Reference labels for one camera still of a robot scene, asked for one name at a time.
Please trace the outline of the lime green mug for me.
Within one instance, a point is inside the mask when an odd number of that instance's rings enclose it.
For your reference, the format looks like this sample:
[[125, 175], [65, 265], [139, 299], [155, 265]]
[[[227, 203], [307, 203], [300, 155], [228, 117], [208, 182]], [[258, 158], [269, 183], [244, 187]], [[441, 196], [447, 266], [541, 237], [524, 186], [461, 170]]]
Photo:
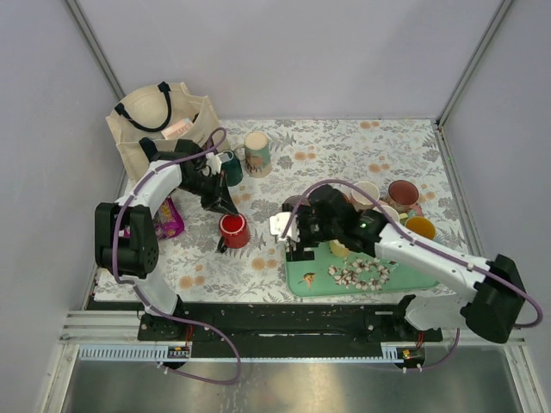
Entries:
[[399, 213], [393, 207], [389, 205], [382, 205], [375, 207], [374, 210], [378, 213], [386, 213], [393, 221], [404, 224], [408, 219], [407, 213]]

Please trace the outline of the floral table mat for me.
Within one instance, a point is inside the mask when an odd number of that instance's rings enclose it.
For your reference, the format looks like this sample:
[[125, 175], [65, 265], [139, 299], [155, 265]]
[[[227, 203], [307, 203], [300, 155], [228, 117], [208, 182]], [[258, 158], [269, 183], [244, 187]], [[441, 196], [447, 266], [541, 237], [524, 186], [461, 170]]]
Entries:
[[248, 133], [265, 133], [273, 169], [264, 178], [246, 176], [232, 188], [251, 240], [223, 254], [216, 250], [219, 216], [204, 211], [193, 195], [174, 193], [186, 229], [160, 243], [159, 266], [186, 301], [293, 301], [283, 250], [270, 236], [268, 220], [287, 198], [328, 178], [372, 182], [381, 191], [397, 180], [412, 182], [438, 242], [467, 249], [429, 120], [227, 120], [224, 128], [235, 145]]

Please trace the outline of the pink box in bag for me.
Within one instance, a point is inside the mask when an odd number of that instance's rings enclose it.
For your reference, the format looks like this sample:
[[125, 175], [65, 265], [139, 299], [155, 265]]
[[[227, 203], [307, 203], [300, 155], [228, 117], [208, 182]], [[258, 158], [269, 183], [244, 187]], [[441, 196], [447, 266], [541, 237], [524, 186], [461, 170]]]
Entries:
[[187, 133], [194, 125], [194, 122], [190, 118], [184, 118], [174, 123], [171, 126], [167, 126], [161, 131], [164, 139], [172, 140], [179, 139], [185, 133]]

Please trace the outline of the beige canvas tote bag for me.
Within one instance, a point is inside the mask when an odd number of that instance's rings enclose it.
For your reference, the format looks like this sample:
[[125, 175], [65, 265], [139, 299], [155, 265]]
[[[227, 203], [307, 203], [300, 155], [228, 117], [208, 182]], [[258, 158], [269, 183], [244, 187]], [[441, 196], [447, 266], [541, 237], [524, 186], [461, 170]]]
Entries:
[[[190, 118], [194, 125], [179, 139], [164, 139], [161, 131], [181, 119]], [[145, 86], [126, 95], [106, 118], [115, 146], [132, 182], [147, 172], [150, 161], [139, 141], [150, 139], [158, 151], [173, 152], [180, 139], [189, 140], [205, 151], [217, 145], [217, 151], [227, 151], [230, 143], [216, 129], [220, 121], [207, 96], [195, 96], [185, 83]]]

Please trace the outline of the dark green mug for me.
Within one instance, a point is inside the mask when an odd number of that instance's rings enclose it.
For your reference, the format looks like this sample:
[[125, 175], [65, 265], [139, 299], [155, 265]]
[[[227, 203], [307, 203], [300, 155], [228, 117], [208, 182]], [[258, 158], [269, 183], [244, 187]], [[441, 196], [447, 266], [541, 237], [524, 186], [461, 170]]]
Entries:
[[219, 154], [221, 169], [225, 172], [228, 187], [235, 187], [243, 180], [241, 161], [233, 151], [223, 151]]

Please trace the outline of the tall pink floral mug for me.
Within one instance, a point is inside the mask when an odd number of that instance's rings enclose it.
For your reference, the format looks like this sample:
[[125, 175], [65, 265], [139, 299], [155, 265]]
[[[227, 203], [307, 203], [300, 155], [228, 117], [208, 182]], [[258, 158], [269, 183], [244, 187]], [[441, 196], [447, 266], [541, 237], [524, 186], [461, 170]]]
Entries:
[[399, 214], [424, 216], [424, 212], [418, 202], [418, 189], [409, 181], [398, 180], [391, 182], [383, 200]]

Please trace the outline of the small pale pink mug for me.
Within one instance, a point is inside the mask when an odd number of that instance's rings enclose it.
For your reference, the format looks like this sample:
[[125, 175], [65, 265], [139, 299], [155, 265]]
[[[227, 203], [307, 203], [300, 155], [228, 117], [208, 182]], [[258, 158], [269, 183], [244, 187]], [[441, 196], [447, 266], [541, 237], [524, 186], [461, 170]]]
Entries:
[[360, 192], [356, 189], [352, 189], [350, 192], [350, 201], [354, 208], [356, 210], [372, 209], [375, 206], [372, 200], [379, 200], [380, 198], [378, 187], [367, 181], [356, 182], [354, 186], [360, 189]]

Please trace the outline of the yellow mug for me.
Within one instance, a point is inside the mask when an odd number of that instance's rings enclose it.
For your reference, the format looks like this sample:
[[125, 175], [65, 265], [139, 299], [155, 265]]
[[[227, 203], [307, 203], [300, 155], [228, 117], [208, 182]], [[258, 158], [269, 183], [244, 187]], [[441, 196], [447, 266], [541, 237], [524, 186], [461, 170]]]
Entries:
[[331, 240], [329, 242], [329, 247], [331, 253], [339, 258], [346, 258], [350, 255], [350, 251], [347, 247], [345, 247], [342, 243], [340, 243], [338, 240]]

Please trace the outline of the blue glazed mug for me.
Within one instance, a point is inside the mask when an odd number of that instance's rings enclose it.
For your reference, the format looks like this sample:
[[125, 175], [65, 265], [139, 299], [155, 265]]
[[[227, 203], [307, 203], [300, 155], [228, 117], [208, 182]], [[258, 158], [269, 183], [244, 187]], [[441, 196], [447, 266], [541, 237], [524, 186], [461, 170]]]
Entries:
[[405, 227], [429, 240], [433, 240], [436, 236], [436, 227], [425, 217], [413, 216], [406, 220]]

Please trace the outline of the purple snack packet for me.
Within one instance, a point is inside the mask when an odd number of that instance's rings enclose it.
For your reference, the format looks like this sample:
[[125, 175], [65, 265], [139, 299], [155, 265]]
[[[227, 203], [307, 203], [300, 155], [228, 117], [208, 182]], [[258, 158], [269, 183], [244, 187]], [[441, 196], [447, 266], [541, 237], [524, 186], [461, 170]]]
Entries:
[[131, 215], [136, 218], [136, 223], [125, 226], [123, 236], [126, 238], [133, 235], [133, 230], [138, 235], [146, 237], [155, 235], [157, 240], [174, 238], [185, 231], [184, 221], [171, 197], [163, 201], [154, 215], [151, 215], [151, 211], [147, 208]]

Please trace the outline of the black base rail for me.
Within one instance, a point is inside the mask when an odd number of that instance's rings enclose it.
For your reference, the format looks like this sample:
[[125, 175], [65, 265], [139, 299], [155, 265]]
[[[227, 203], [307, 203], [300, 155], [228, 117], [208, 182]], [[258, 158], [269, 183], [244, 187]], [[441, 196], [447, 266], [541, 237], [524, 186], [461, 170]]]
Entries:
[[144, 314], [142, 342], [186, 342], [194, 358], [367, 358], [384, 342], [441, 342], [440, 330], [416, 330], [403, 305], [179, 303], [195, 326]]

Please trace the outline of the cream floral mug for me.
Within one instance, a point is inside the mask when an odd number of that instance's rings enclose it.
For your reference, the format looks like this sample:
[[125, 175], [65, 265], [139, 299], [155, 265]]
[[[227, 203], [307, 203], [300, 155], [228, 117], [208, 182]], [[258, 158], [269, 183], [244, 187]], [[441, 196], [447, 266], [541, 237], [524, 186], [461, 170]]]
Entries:
[[261, 132], [249, 133], [244, 140], [245, 167], [250, 176], [263, 178], [272, 170], [269, 138]]

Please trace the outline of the green hummingbird tray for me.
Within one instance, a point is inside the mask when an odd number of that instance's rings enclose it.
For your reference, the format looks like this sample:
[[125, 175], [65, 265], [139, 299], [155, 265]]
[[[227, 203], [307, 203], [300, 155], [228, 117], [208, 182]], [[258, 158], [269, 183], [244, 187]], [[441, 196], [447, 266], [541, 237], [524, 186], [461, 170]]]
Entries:
[[427, 290], [438, 282], [425, 274], [363, 253], [336, 255], [333, 242], [311, 248], [312, 260], [286, 260], [291, 293], [302, 298], [362, 293], [405, 293]]

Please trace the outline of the lilac mug black handle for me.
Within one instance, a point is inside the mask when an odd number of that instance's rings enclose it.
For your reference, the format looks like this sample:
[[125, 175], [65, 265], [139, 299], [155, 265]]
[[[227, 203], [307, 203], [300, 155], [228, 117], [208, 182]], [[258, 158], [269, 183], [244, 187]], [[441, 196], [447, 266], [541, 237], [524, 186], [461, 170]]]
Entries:
[[308, 199], [301, 199], [299, 195], [292, 195], [282, 203], [283, 212], [291, 212], [296, 205], [309, 206]]

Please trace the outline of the red mug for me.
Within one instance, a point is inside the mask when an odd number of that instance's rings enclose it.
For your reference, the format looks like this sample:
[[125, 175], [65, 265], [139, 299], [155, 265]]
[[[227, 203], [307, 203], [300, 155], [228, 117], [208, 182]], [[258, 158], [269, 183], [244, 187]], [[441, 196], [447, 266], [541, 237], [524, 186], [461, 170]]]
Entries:
[[220, 240], [217, 245], [219, 253], [225, 253], [228, 249], [241, 249], [250, 239], [251, 233], [243, 214], [225, 214], [219, 221]]

